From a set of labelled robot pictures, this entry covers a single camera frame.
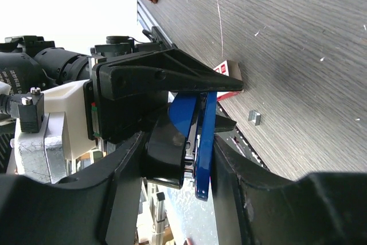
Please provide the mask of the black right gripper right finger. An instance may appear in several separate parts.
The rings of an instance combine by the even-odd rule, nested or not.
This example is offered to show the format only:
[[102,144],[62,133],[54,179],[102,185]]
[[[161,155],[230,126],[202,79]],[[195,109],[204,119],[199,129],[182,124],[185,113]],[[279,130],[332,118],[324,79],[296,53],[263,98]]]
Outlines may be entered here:
[[211,175],[220,244],[365,244],[366,174],[273,174],[214,140]]

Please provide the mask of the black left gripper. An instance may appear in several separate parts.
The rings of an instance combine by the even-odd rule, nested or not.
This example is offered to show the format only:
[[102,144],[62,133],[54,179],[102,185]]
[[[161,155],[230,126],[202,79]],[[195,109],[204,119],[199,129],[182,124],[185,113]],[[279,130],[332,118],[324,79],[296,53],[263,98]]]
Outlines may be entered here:
[[142,129],[146,117],[165,106],[171,92],[241,91],[243,81],[209,68],[174,48],[157,26],[143,30],[149,42],[137,44],[127,36],[108,36],[91,48],[97,62],[89,66],[84,86],[90,139],[111,143]]

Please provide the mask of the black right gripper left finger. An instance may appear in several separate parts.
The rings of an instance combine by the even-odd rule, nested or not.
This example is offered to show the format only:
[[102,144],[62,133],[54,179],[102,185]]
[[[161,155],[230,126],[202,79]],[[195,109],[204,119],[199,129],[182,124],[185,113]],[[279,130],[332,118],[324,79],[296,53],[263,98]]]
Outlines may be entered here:
[[147,135],[56,184],[1,175],[2,244],[133,244]]

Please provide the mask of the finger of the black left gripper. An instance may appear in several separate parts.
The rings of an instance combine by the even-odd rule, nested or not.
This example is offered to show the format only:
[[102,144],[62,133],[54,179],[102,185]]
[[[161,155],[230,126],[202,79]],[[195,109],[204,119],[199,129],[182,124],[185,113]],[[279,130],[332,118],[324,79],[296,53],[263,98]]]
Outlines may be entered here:
[[216,114],[214,132],[223,133],[233,131],[236,124],[237,122],[235,120]]

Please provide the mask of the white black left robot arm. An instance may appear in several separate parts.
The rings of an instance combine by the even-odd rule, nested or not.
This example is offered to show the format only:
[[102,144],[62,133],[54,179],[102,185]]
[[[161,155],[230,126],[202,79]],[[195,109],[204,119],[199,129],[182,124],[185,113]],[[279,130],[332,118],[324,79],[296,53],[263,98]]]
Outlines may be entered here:
[[145,30],[148,42],[108,36],[90,55],[55,46],[41,36],[8,37],[1,44],[1,80],[11,92],[33,86],[45,90],[84,80],[87,135],[121,142],[147,129],[166,105],[169,92],[240,91],[244,84],[215,72],[168,42],[157,27]]

